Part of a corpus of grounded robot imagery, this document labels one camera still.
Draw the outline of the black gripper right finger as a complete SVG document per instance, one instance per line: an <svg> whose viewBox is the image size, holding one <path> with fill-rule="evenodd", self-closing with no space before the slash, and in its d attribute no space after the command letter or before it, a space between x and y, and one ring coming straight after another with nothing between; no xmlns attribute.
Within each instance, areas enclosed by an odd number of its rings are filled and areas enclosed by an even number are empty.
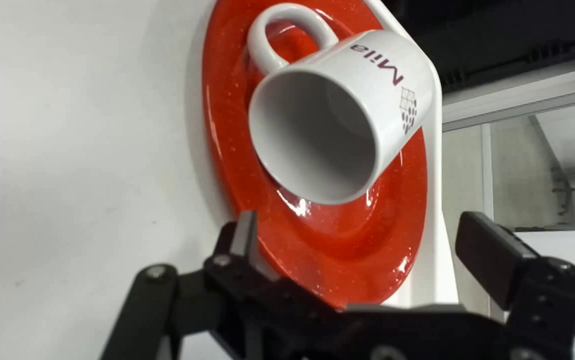
<svg viewBox="0 0 575 360"><path fill-rule="evenodd" d="M522 268L538 259L538 253L530 244L484 212L462 215L456 253L504 311L512 309Z"/></svg>

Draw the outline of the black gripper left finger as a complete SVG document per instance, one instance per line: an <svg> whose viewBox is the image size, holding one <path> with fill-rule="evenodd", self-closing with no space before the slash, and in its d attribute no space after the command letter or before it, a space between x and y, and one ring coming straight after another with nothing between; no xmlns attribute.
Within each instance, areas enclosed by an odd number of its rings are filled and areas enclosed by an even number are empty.
<svg viewBox="0 0 575 360"><path fill-rule="evenodd" d="M240 212L234 223L227 223L220 229L207 267L215 271L231 271L232 275L246 273L252 267L255 243L257 215Z"/></svg>

